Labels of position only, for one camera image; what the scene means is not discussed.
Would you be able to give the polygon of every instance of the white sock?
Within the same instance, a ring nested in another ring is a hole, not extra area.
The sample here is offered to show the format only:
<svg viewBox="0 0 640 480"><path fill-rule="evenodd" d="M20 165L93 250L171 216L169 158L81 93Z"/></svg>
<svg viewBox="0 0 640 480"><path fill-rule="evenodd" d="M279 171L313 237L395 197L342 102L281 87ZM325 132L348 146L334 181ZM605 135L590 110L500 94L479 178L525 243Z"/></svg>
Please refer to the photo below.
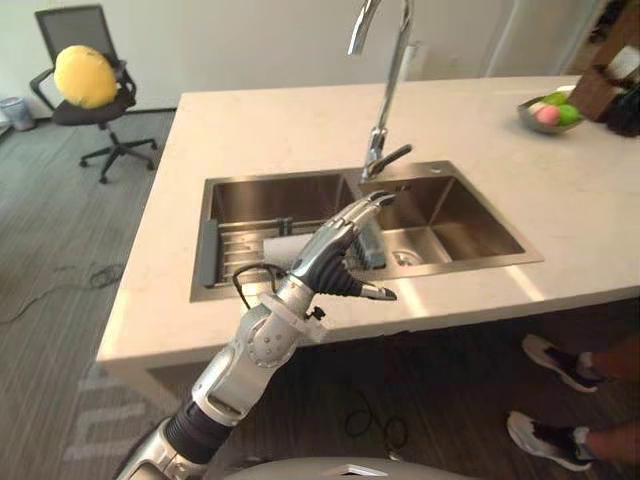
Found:
<svg viewBox="0 0 640 480"><path fill-rule="evenodd" d="M593 353L582 352L578 356L576 371L587 380L606 380L606 377L593 368Z"/></svg>
<svg viewBox="0 0 640 480"><path fill-rule="evenodd" d="M596 460L598 457L591 451L589 445L587 445L587 437L589 436L588 427L578 427L573 431L573 441L576 443L578 450L576 457L578 460L591 461Z"/></svg>

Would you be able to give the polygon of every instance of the countertop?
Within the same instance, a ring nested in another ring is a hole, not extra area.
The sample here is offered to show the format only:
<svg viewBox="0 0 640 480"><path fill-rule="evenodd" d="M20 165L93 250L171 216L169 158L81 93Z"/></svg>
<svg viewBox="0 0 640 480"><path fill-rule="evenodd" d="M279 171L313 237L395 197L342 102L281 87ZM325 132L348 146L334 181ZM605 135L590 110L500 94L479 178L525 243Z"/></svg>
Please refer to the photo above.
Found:
<svg viewBox="0 0 640 480"><path fill-rule="evenodd" d="M544 256L542 263L389 280L397 302L316 297L327 342L450 327L640 294L640 143L584 122L525 130L516 106L576 77L399 86L387 150L450 160ZM234 334L239 298L190 303L206 178L361 166L382 85L186 93L149 196L98 361L207 360Z"/></svg>

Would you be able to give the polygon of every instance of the stainless steel sink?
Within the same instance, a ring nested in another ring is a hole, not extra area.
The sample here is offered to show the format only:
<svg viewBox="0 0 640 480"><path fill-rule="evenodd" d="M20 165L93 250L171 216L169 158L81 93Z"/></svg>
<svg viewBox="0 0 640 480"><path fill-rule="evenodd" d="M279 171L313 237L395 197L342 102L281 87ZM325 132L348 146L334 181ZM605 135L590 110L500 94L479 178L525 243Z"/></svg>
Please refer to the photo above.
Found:
<svg viewBox="0 0 640 480"><path fill-rule="evenodd" d="M265 238L315 231L354 199L396 192L377 218L386 267L348 266L363 280L433 275L542 257L450 162L398 165L360 184L359 168L210 179L205 182L191 300L235 296L233 272L262 260ZM264 274L241 276L247 294L268 289Z"/></svg>

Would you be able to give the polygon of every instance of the double sink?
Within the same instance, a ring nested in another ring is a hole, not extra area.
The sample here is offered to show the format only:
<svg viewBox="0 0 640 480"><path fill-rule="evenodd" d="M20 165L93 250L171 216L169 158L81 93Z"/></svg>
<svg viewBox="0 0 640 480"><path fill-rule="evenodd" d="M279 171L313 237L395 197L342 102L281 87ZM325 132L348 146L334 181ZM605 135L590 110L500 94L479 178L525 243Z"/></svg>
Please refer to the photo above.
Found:
<svg viewBox="0 0 640 480"><path fill-rule="evenodd" d="M405 164L361 183L362 169L208 179L191 301L237 295L233 273L263 260L263 241L312 233L357 198L396 193L377 217L386 266L347 265L365 281L434 275L541 261L542 257L447 161ZM269 289L264 272L240 276L248 295Z"/></svg>

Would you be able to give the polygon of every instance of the chrome faucet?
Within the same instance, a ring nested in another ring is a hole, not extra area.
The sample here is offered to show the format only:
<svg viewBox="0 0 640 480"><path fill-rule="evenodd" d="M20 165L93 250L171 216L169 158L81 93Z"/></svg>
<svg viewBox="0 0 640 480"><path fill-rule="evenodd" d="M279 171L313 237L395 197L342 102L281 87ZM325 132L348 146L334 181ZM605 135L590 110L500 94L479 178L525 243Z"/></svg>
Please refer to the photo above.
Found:
<svg viewBox="0 0 640 480"><path fill-rule="evenodd" d="M367 159L362 171L363 181L375 178L387 165L400 157L403 157L412 149L411 145L404 145L386 157L382 155L384 141L387 136L387 118L389 116L389 110L391 108L391 102L393 101L396 85L398 84L400 66L402 65L402 58L404 56L404 51L407 48L407 43L409 42L409 35L411 34L411 26L413 24L414 0L403 1L404 10L402 14L402 24L400 25L400 33L398 34L396 49L391 60L387 87L384 92L382 107L380 108L380 117L378 118L378 123L376 123L371 130L369 150L367 152ZM360 15L358 16L353 28L351 43L349 44L349 55L360 55L362 53L362 47L364 46L364 42L367 38L367 32L369 31L371 20L373 20L376 9L380 3L382 3L382 0L365 0L364 5L360 10Z"/></svg>

